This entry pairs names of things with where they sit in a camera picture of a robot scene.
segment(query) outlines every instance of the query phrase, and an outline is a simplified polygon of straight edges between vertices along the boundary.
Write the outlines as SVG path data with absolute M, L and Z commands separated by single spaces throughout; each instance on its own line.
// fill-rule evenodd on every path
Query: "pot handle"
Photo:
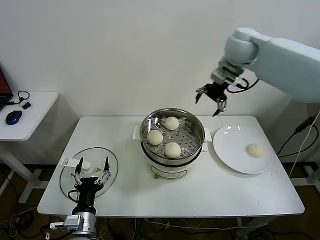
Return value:
M 133 130 L 133 140 L 137 140 L 139 142 L 142 141 L 141 137 L 140 137 L 140 126 L 135 126 L 134 130 Z
M 204 143 L 207 143 L 207 142 L 211 142 L 212 141 L 212 138 L 211 138 L 211 135 L 210 135 L 210 129 L 205 127 L 204 128 Z
M 210 129 L 205 127 L 204 128 L 204 141 L 202 144 L 201 152 L 208 152 L 208 143 L 211 142 L 211 135 L 210 135 Z

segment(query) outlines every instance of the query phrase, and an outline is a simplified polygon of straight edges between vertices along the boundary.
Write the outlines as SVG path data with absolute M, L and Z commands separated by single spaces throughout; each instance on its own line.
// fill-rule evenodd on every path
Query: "computer mouse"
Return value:
M 22 116 L 21 110 L 13 110 L 12 112 L 8 113 L 8 115 L 5 118 L 5 122 L 8 125 L 16 124 L 21 118 L 21 116 Z

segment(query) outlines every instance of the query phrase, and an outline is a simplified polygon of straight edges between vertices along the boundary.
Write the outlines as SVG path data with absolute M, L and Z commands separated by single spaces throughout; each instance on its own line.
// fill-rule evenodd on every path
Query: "white robotic arm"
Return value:
M 205 93 L 217 102 L 216 114 L 226 109 L 224 91 L 238 83 L 245 69 L 299 102 L 320 103 L 320 50 L 265 36 L 251 28 L 238 28 L 227 39 L 224 53 L 211 74 L 213 84 L 199 88 L 196 97 L 198 101 Z

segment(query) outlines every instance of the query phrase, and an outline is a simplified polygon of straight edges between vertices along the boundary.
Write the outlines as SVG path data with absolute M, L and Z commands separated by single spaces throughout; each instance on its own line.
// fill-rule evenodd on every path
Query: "floor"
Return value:
M 0 168 L 5 172 L 5 174 L 9 174 L 10 169 L 3 164 L 0 164 Z M 47 167 L 42 172 L 40 179 L 43 181 L 49 180 L 52 173 L 54 171 L 54 167 Z M 292 173 L 292 177 L 305 177 L 305 173 L 302 168 L 297 167 L 295 171 Z M 4 182 L 5 177 L 0 172 L 0 185 Z M 24 187 L 26 186 L 26 181 L 22 179 L 19 175 L 15 174 L 11 180 L 12 184 L 15 186 L 18 196 L 22 193 Z M 320 196 L 317 191 L 312 186 L 303 186 L 296 188 L 304 206 L 305 212 L 301 215 L 292 215 L 292 216 L 281 216 L 269 223 L 268 228 L 270 228 L 274 232 L 284 233 L 291 231 L 300 231 L 305 234 L 308 234 L 312 237 L 313 240 L 320 239 L 320 231 L 319 231 L 319 223 L 320 223 Z M 37 206 L 39 203 L 44 190 L 34 190 L 27 204 L 19 204 L 19 208 L 24 206 Z M 0 223 L 3 220 L 7 220 L 10 216 L 15 212 L 17 208 L 15 192 L 12 186 L 9 184 L 4 193 L 0 196 Z M 25 236 L 32 236 L 40 232 L 40 227 L 49 223 L 50 217 L 46 215 L 40 215 L 37 213 L 37 210 L 34 208 L 33 212 L 33 222 L 32 225 L 22 231 L 22 234 Z M 189 224 L 197 225 L 202 219 L 185 219 Z M 51 222 L 56 222 L 57 218 L 55 216 L 51 217 Z M 164 222 L 165 219 L 152 219 L 154 222 Z M 178 225 L 178 226 L 188 226 L 182 219 L 180 218 L 171 218 L 170 224 Z M 104 240 L 110 240 L 113 238 L 114 240 L 131 240 L 133 237 L 134 229 L 132 224 L 134 224 L 135 220 L 130 218 L 110 218 L 109 227 L 107 233 L 103 236 Z M 107 218 L 98 218 L 96 221 L 96 229 L 98 233 L 100 232 L 103 226 L 107 226 L 108 220 Z M 198 234 L 186 234 L 182 232 L 179 228 L 169 227 L 168 229 L 163 229 L 159 233 L 153 233 L 157 231 L 161 225 L 153 224 L 146 222 L 144 219 L 136 220 L 136 224 L 140 226 L 141 235 L 147 236 L 150 235 L 146 239 L 152 240 L 175 240 L 175 239 L 185 239 L 185 240 L 232 240 L 235 239 L 234 231 L 226 231 L 219 230 L 212 233 L 198 233 Z M 6 226 L 6 223 L 0 225 L 0 228 Z M 237 226 L 236 219 L 234 218 L 208 218 L 203 221 L 200 225 L 202 228 L 228 228 Z M 185 230 L 189 233 L 199 232 L 199 230 L 187 229 Z M 49 230 L 51 238 L 57 238 L 65 234 L 65 232 L 61 230 Z M 137 234 L 136 240 L 141 240 L 142 236 Z M 5 230 L 0 229 L 0 239 L 1 240 L 10 240 L 10 238 Z M 26 239 L 21 235 L 17 235 L 15 240 Z M 39 235 L 32 239 L 35 240 L 43 240 L 44 238 Z M 275 235 L 276 240 L 307 240 L 309 238 L 301 235 L 301 234 L 287 234 L 287 235 Z

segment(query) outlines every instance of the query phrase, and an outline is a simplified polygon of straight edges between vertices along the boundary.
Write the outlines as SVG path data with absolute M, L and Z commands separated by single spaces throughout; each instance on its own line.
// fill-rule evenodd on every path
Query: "white table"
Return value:
M 274 151 L 269 169 L 248 175 L 227 167 L 209 142 L 209 151 L 200 154 L 186 177 L 155 179 L 145 163 L 140 143 L 132 140 L 134 127 L 143 119 L 140 116 L 84 116 L 61 156 L 60 161 L 86 148 L 104 147 L 117 157 L 119 172 L 114 184 L 95 200 L 97 217 L 269 216 L 249 223 L 264 224 L 275 216 L 304 212 L 304 205 Z M 227 125 L 246 125 L 256 128 L 261 137 L 266 138 L 253 116 L 200 116 L 199 119 L 210 129 L 211 136 Z M 69 215 L 76 206 L 60 189 L 62 169 L 58 165 L 49 181 L 37 207 L 41 214 Z
M 18 102 L 17 93 L 13 94 L 15 97 L 12 100 Z M 31 103 L 31 107 L 28 109 L 23 110 L 19 104 L 7 105 L 1 109 L 0 142 L 22 142 L 29 139 L 57 98 L 57 92 L 30 92 L 30 98 L 28 101 Z M 5 121 L 6 116 L 13 110 L 22 110 L 22 116 L 18 123 L 8 125 Z M 4 147 L 0 148 L 0 159 L 12 169 L 8 175 L 9 179 L 11 179 L 16 172 L 28 182 L 20 196 L 19 203 L 25 204 L 33 189 L 45 189 L 47 187 L 48 181 L 40 181 L 38 179 L 41 174 L 41 169 L 36 169 L 34 173 L 30 172 Z M 6 179 L 0 187 L 0 195 L 8 183 L 9 181 Z

